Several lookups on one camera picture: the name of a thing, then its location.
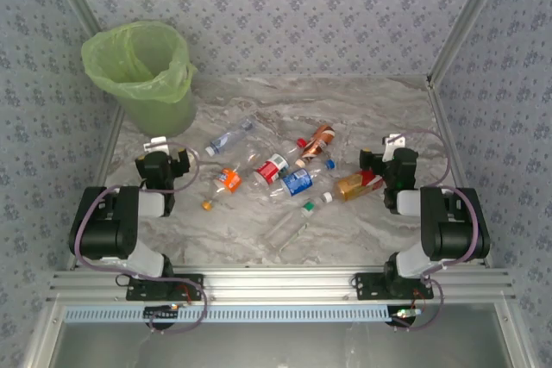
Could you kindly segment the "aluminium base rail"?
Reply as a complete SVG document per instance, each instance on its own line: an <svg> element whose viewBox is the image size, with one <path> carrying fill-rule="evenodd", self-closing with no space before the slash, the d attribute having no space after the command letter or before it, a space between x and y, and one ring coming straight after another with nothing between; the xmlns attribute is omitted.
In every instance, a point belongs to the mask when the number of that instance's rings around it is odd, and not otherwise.
<svg viewBox="0 0 552 368"><path fill-rule="evenodd" d="M338 304L355 302L353 277L380 272L378 266L182 266L182 273L204 275L204 288L214 304ZM126 290L108 272L54 273L47 298L80 303L123 301ZM483 265L459 265L432 276L441 286L446 303L497 303L514 300L506 270Z"/></svg>

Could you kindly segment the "right aluminium frame post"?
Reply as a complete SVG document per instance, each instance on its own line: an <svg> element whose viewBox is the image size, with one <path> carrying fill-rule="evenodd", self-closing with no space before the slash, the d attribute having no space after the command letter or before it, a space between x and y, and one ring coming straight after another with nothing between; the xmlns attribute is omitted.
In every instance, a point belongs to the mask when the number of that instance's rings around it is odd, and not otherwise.
<svg viewBox="0 0 552 368"><path fill-rule="evenodd" d="M427 81L430 88L436 88L442 82L487 1L467 0L465 2L428 74Z"/></svg>

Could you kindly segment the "right aluminium side rail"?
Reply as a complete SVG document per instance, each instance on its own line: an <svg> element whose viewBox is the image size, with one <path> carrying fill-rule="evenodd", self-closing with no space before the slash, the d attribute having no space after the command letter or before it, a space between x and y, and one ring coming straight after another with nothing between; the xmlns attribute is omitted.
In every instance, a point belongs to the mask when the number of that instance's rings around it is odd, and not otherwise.
<svg viewBox="0 0 552 368"><path fill-rule="evenodd" d="M422 196L422 247L433 273L484 259L491 239L477 192L467 180L436 88L427 86L436 128L430 132L428 173Z"/></svg>

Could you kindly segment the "clear bottle green cap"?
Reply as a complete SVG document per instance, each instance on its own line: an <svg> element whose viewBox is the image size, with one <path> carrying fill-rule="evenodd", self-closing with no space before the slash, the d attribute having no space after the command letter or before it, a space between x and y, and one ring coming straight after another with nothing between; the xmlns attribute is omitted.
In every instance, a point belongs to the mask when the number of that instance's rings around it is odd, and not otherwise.
<svg viewBox="0 0 552 368"><path fill-rule="evenodd" d="M290 211L261 237L261 241L275 252L282 251L307 228L316 208L316 203L309 201Z"/></svg>

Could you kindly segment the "orange label bottle orange cap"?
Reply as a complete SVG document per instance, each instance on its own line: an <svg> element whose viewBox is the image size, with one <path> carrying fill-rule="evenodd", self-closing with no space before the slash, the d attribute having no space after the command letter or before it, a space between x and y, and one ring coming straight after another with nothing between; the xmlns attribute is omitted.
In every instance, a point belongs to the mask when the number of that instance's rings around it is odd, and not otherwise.
<svg viewBox="0 0 552 368"><path fill-rule="evenodd" d="M221 199L232 196L240 188L246 173L253 168L260 155L261 150L258 147L247 145L234 153L228 162L224 162L219 173L210 181L202 208L211 211Z"/></svg>

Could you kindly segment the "brown label bottle cream cap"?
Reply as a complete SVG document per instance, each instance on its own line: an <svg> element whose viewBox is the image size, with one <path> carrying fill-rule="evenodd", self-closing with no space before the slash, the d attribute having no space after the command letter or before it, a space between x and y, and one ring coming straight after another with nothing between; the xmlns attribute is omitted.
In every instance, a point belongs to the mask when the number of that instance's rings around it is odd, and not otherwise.
<svg viewBox="0 0 552 368"><path fill-rule="evenodd" d="M335 136L336 132L329 124L321 125L311 136L302 154L295 161L295 165L299 168L306 167L327 148Z"/></svg>

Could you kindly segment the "yellow tea bottle white cap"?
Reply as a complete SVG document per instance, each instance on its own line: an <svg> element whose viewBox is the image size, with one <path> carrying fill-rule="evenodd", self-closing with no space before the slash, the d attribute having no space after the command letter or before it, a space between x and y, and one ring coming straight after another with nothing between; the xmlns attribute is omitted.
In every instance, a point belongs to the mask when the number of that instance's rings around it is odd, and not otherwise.
<svg viewBox="0 0 552 368"><path fill-rule="evenodd" d="M371 170L358 171L337 180L334 187L330 191L325 191L321 198L325 203L345 203L380 189L383 183L383 178Z"/></svg>

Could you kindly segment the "aluminium side rail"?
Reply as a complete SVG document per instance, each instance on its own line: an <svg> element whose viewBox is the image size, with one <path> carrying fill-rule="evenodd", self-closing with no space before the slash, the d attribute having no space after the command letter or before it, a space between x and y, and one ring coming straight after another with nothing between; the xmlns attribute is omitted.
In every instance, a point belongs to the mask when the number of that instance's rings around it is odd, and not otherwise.
<svg viewBox="0 0 552 368"><path fill-rule="evenodd" d="M427 86L436 128L430 132L428 173L422 196L422 247L433 273L484 259L491 239L477 192L467 180L436 88Z"/></svg>
<svg viewBox="0 0 552 368"><path fill-rule="evenodd" d="M118 136L124 120L124 110L120 104L116 106L116 110L110 122L108 133L104 140L103 151L97 163L97 168L94 178L91 181L91 186L103 186L108 176L110 162L113 157Z"/></svg>

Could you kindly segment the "left aluminium side rail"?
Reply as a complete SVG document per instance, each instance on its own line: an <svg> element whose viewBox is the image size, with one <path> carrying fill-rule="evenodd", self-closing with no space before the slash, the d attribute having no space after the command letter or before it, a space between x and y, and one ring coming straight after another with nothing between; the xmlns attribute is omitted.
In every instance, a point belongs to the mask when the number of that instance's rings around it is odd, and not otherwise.
<svg viewBox="0 0 552 368"><path fill-rule="evenodd" d="M120 104L116 106L116 110L110 122L108 133L104 140L103 151L97 163L97 168L94 178L91 181L91 186L103 186L108 176L110 162L113 157L118 136L124 120L124 110Z"/></svg>

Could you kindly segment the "clear bottle pale blue label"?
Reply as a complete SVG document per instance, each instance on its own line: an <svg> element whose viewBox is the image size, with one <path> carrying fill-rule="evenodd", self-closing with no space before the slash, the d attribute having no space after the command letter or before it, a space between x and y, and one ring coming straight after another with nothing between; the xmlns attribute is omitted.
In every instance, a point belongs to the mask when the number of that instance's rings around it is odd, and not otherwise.
<svg viewBox="0 0 552 368"><path fill-rule="evenodd" d="M223 134L211 140L204 150L210 157L224 153L253 130L254 120L251 117L245 117L228 127Z"/></svg>

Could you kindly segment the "green-lined trash bin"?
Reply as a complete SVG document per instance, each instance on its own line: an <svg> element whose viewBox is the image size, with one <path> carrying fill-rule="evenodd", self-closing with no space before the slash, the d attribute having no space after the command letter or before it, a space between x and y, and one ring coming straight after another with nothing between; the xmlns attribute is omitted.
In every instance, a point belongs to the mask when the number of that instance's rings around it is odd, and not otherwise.
<svg viewBox="0 0 552 368"><path fill-rule="evenodd" d="M197 68L185 38L157 21L137 21L100 32L81 48L85 73L101 90L120 98L176 103Z"/></svg>

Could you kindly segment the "green plastic bin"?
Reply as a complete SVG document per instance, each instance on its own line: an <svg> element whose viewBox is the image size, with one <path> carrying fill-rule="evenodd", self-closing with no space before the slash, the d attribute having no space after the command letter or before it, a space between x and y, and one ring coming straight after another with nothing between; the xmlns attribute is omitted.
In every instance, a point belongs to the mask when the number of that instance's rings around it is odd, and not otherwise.
<svg viewBox="0 0 552 368"><path fill-rule="evenodd" d="M156 99L138 100L118 97L129 120L145 135L150 137L173 137L190 127L196 117L197 105L191 88L181 91L174 103Z"/></svg>

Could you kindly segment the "blue label bottle blue cap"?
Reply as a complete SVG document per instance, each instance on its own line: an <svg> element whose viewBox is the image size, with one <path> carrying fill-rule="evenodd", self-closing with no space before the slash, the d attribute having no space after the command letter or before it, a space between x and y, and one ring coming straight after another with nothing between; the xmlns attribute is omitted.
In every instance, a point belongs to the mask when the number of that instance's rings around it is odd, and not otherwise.
<svg viewBox="0 0 552 368"><path fill-rule="evenodd" d="M263 194L263 198L271 203L279 203L295 197L312 187L328 180L329 173L334 170L336 163L333 159L314 160L306 167L287 173L271 184Z"/></svg>

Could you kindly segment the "red label bottle red cap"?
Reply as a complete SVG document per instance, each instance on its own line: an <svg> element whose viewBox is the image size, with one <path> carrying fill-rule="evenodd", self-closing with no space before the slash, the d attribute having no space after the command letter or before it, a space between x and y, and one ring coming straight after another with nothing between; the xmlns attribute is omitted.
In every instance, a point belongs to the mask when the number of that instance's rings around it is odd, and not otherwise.
<svg viewBox="0 0 552 368"><path fill-rule="evenodd" d="M303 138L284 140L275 147L271 156L253 172L254 188L269 187L289 170L306 147Z"/></svg>

